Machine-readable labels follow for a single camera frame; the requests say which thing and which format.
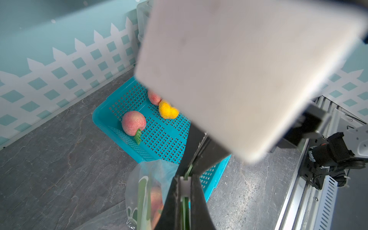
transparent plastic bag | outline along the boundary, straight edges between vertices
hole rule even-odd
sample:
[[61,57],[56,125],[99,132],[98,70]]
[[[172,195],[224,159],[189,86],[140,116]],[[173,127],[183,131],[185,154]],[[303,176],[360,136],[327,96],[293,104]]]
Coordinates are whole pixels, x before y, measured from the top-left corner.
[[178,166],[165,160],[155,160],[141,162],[134,168],[125,190],[129,228],[155,228]]

blue plastic basket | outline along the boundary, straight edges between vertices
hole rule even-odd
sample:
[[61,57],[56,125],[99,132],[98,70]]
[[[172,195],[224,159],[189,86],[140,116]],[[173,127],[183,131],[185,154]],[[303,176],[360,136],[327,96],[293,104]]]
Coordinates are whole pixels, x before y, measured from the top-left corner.
[[[142,131],[142,142],[138,146],[133,137],[121,127],[121,118],[129,111],[139,111],[147,121]],[[184,153],[190,120],[181,113],[176,119],[163,119],[158,106],[147,97],[147,89],[134,76],[113,92],[99,105],[92,115],[93,122],[116,144],[138,163],[163,159],[179,164]],[[206,201],[216,188],[229,157],[207,170],[201,176],[201,184]]]

white picket fence pattern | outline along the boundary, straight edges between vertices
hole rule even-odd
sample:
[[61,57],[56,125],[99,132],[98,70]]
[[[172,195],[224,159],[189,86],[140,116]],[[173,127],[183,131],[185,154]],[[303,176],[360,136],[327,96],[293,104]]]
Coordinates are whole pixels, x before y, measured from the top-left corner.
[[[0,86],[0,96],[12,90],[16,90],[24,96],[14,103],[11,103],[0,97],[0,117],[8,114],[17,118],[16,121],[7,126],[3,126],[0,124],[0,137],[4,137],[7,139],[12,138],[19,133],[19,131],[15,130],[14,128],[23,123],[33,125],[40,120],[40,118],[36,116],[37,114],[45,110],[51,113],[56,111],[60,108],[56,103],[60,102],[63,99],[71,102],[72,100],[77,98],[77,96],[74,94],[76,91],[83,89],[84,92],[87,92],[88,90],[92,89],[90,83],[94,82],[95,80],[97,80],[99,83],[102,83],[106,80],[105,74],[109,72],[111,72],[113,75],[118,73],[118,66],[122,64],[124,65],[124,67],[130,66],[130,60],[132,58],[136,58],[138,54],[138,40],[135,36],[135,30],[137,29],[138,25],[133,25],[129,18],[127,18],[125,29],[122,31],[119,31],[115,25],[111,24],[110,37],[103,38],[102,35],[94,31],[94,44],[86,46],[81,41],[75,39],[76,52],[73,54],[66,55],[62,51],[53,48],[53,55],[56,61],[46,66],[32,59],[27,59],[31,73],[25,76],[18,77],[14,74],[0,71],[0,80],[2,83],[5,84],[3,86]],[[121,39],[124,35],[128,35],[130,40],[125,45],[123,44]],[[107,44],[112,41],[115,43],[116,49],[110,52]],[[125,50],[129,47],[132,47],[133,54],[128,56]],[[100,50],[102,57],[94,60],[91,52],[96,49]],[[115,63],[113,60],[113,56],[115,56],[116,54],[119,54],[121,57],[121,60],[117,63]],[[84,60],[86,65],[77,69],[72,61],[80,57]],[[108,68],[101,71],[98,67],[98,64],[104,61],[107,63]],[[68,73],[66,76],[60,79],[58,79],[51,72],[59,67],[63,67]],[[82,76],[82,73],[87,70],[92,71],[93,77],[85,79]],[[28,82],[39,77],[47,83],[47,86],[36,90],[32,86],[30,86]],[[64,83],[70,79],[73,79],[78,85],[76,87],[68,89],[64,85]],[[44,93],[47,93],[52,89],[56,90],[60,94],[60,96],[53,100],[49,100],[46,96],[44,96]],[[28,112],[21,108],[21,106],[30,101],[35,102],[36,104],[40,105],[40,107],[32,112]]]

marble countertop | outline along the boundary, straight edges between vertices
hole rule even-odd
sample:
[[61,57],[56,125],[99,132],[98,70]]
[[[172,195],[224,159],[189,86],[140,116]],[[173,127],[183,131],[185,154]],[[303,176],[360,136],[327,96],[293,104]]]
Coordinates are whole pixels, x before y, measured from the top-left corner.
[[[0,229],[128,229],[124,193],[137,163],[94,125],[92,113],[133,73],[0,152]],[[215,226],[273,230],[300,155],[276,149],[254,165],[232,156],[207,203]]]

